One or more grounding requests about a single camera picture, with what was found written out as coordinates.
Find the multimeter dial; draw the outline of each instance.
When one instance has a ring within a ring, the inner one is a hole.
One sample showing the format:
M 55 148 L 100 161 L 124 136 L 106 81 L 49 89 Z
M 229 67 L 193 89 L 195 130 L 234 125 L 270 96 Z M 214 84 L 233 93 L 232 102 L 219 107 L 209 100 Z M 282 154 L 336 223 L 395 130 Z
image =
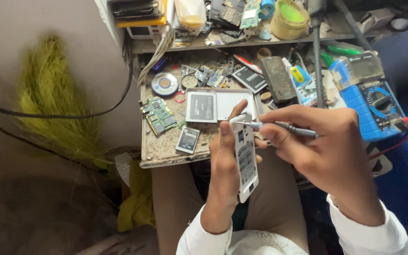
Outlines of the multimeter dial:
M 370 88 L 366 93 L 370 110 L 377 116 L 387 119 L 396 112 L 390 93 L 381 87 Z

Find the screwdriver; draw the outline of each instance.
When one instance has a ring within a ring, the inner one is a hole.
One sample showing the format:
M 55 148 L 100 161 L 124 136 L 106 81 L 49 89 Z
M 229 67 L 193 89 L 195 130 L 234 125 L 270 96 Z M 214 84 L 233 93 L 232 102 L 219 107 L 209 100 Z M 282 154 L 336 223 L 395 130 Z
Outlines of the screwdriver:
M 244 122 L 239 122 L 239 121 L 234 121 L 234 123 L 235 123 L 235 124 L 241 124 L 241 125 L 244 125 L 244 126 L 250 126 L 250 127 L 252 127 L 252 128 L 257 128 L 258 130 L 260 130 L 261 127 L 262 127 L 264 124 L 267 124 L 267 123 L 255 122 L 255 121 L 253 121 L 253 122 L 245 122 L 245 121 L 244 121 Z M 311 136 L 311 137 L 314 137 L 314 138 L 319 138 L 319 137 L 320 137 L 320 136 L 316 133 L 316 131 L 309 130 L 309 129 L 304 129 L 304 128 L 297 128 L 297 127 L 294 127 L 293 125 L 289 125 L 288 123 L 284 123 L 284 122 L 273 122 L 272 124 L 278 125 L 278 126 L 284 128 L 285 130 L 287 130 L 287 131 L 289 131 L 289 132 L 291 132 L 292 134 L 295 134 L 295 135 L 299 135 L 299 136 Z

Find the green circuit board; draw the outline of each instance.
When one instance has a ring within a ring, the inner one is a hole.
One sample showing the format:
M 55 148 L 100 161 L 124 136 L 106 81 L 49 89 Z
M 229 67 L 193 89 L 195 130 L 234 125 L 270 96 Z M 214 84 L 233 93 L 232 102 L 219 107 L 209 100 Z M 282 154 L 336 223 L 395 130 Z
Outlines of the green circuit board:
M 258 14 L 261 0 L 248 0 L 243 10 L 240 29 L 255 27 L 258 25 Z
M 154 97 L 139 103 L 141 113 L 144 114 L 155 135 L 177 126 L 173 113 L 162 98 Z

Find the white sleeve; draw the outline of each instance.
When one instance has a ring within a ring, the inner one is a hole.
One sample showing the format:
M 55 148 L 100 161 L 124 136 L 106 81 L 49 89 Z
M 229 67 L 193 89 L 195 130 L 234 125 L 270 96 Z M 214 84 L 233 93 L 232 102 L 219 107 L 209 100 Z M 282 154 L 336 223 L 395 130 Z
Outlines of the white sleeve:
M 231 243 L 232 222 L 230 229 L 222 234 L 214 235 L 206 232 L 201 226 L 201 212 L 204 206 L 185 229 L 178 242 L 176 255 L 223 255 L 228 251 Z
M 385 212 L 385 223 L 370 227 L 357 223 L 344 216 L 333 204 L 330 195 L 327 195 L 330 204 L 330 215 L 335 225 L 340 245 L 348 255 L 408 255 L 407 233 L 393 212 Z

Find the person's lap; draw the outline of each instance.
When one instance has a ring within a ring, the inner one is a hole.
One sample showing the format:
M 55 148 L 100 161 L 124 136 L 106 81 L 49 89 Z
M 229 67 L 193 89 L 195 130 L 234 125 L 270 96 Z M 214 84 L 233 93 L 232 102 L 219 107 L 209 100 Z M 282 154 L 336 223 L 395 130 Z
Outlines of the person's lap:
M 291 165 L 274 148 L 256 151 L 259 185 L 249 198 L 245 228 L 289 238 L 308 251 L 306 225 Z M 160 254 L 175 254 L 177 244 L 204 205 L 187 164 L 152 169 L 154 211 Z

